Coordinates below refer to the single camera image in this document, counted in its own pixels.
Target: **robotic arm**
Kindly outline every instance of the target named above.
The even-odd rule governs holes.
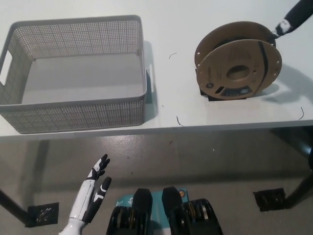
[[[313,0],[300,0],[278,24],[269,42],[291,33],[300,27],[311,15],[313,15]]]
[[[82,183],[70,212],[68,224],[59,235],[81,235],[83,228],[94,218],[111,183],[110,177],[105,178],[99,191],[93,194],[94,183],[105,173],[105,168],[110,162],[107,157],[106,154],[99,159]]]

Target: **black fingertip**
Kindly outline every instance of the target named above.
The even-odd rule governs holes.
[[[270,43],[270,44],[275,44],[275,40],[278,39],[279,36],[278,35],[275,35],[275,34],[271,34],[269,36],[269,38],[267,39],[267,42]]]
[[[104,162],[103,162],[103,166],[104,166],[104,168],[106,168],[107,167],[107,165],[109,164],[109,162],[110,162],[110,159],[108,158],[108,159],[106,159]]]
[[[102,188],[105,189],[105,190],[108,190],[111,181],[112,181],[111,177],[108,176],[107,178],[105,178],[105,180],[102,183],[102,186],[103,186]]]
[[[105,155],[103,155],[103,157],[101,159],[104,161],[105,159],[107,159],[107,157],[108,157],[108,155],[105,154]]]

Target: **cardboard spool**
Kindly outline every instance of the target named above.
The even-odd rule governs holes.
[[[197,47],[195,64],[200,89],[216,99],[248,98],[277,78],[282,58],[271,31],[254,22],[216,28]]]

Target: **basket handle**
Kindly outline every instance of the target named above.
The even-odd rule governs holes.
[[[12,55],[7,50],[5,57],[4,58],[1,57],[1,60],[0,60],[0,66],[1,66],[1,70],[0,70],[0,85],[2,87],[4,87],[4,85],[6,83],[7,76],[8,76],[8,73],[9,73],[9,69],[11,67],[11,62],[12,62]]]

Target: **gray floor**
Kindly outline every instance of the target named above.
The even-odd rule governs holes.
[[[313,233],[313,198],[292,210],[259,212],[252,192],[283,187],[289,194],[309,173],[306,159],[269,130],[118,136],[0,143],[0,188],[24,208],[60,202],[59,224],[27,229],[0,208],[1,235],[57,235],[76,193],[104,153],[111,187],[85,235],[103,235],[124,194],[139,187],[185,187],[207,198],[225,235]]]

